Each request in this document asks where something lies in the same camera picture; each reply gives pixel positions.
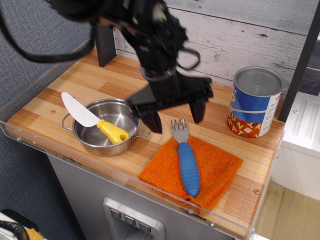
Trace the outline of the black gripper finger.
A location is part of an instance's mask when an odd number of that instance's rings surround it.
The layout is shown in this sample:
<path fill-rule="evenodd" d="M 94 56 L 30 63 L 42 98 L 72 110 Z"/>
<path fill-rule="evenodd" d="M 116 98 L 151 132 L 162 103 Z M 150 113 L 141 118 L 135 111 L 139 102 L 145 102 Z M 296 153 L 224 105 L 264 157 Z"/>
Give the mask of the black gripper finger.
<path fill-rule="evenodd" d="M 200 123 L 205 114 L 206 109 L 206 100 L 205 99 L 196 99 L 189 102 L 190 111 L 193 117 L 193 121 L 198 124 Z"/>
<path fill-rule="evenodd" d="M 156 111 L 140 114 L 140 119 L 153 133 L 162 133 L 162 124 L 159 114 Z"/>

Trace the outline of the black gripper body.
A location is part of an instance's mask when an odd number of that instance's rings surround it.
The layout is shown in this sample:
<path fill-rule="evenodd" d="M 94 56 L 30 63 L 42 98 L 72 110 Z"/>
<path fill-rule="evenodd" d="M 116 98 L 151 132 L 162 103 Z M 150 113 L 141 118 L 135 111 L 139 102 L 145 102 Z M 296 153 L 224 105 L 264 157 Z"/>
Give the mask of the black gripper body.
<path fill-rule="evenodd" d="M 213 97 L 212 79 L 183 75 L 177 70 L 159 77 L 149 77 L 148 85 L 126 99 L 132 111 L 142 113 L 189 104 L 192 100 Z"/>

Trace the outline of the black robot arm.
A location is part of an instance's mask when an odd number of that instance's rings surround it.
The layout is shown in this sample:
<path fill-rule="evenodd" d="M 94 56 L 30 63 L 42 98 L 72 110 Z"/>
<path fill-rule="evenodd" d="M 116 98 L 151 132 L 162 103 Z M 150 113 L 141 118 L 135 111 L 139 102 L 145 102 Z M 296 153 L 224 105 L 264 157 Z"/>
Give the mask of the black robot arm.
<path fill-rule="evenodd" d="M 148 85 L 126 99 L 131 111 L 154 133 L 162 132 L 158 111 L 189 104 L 195 123 L 213 96 L 212 80 L 178 71 L 187 34 L 162 0 L 53 0 L 62 17 L 117 28 L 135 50 Z"/>

